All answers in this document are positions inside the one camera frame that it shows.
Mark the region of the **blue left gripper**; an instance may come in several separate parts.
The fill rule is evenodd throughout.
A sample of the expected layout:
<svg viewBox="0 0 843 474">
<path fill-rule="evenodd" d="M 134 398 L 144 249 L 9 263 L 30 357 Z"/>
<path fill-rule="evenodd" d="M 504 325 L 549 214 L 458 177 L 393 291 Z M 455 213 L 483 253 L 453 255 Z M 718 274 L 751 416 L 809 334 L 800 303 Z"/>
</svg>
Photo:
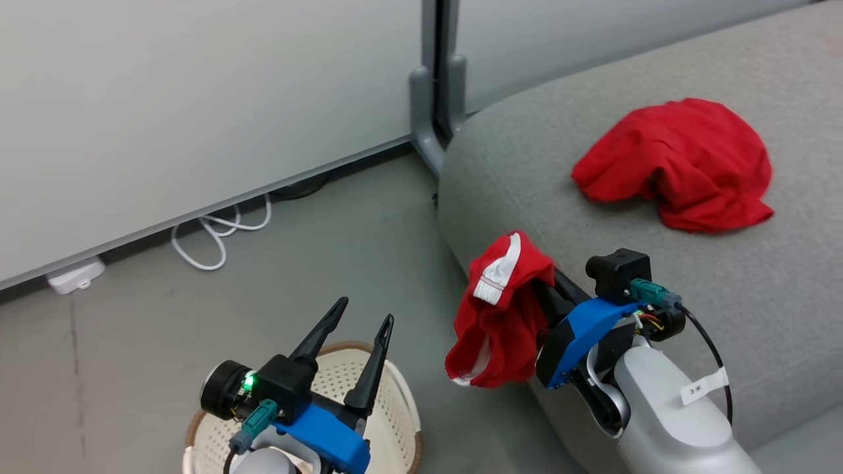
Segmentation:
<svg viewBox="0 0 843 474">
<path fill-rule="evenodd" d="M 289 358 L 308 369 L 318 370 L 319 352 L 338 326 L 348 303 L 346 296 L 335 301 Z M 373 413 L 393 328 L 394 315 L 388 314 L 373 340 L 370 357 L 355 387 L 346 394 L 344 404 L 313 394 L 310 404 L 292 423 L 286 424 L 281 416 L 273 422 L 280 434 L 292 436 L 319 456 L 324 465 L 322 473 L 364 473 L 368 469 L 371 454 L 364 438 L 367 417 Z"/>
</svg>

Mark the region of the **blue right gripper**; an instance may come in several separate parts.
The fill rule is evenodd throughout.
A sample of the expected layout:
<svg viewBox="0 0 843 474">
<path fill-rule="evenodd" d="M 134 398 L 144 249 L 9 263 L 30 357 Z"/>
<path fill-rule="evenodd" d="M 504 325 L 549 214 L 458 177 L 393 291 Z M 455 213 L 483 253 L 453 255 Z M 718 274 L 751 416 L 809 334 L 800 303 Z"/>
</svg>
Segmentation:
<svg viewBox="0 0 843 474">
<path fill-rule="evenodd" d="M 555 281 L 533 279 L 531 288 L 545 316 L 547 333 L 535 364 L 535 375 L 545 389 L 569 381 L 592 347 L 608 335 L 625 315 L 638 310 L 641 301 L 616 304 L 593 298 L 569 276 L 555 268 Z"/>
</svg>

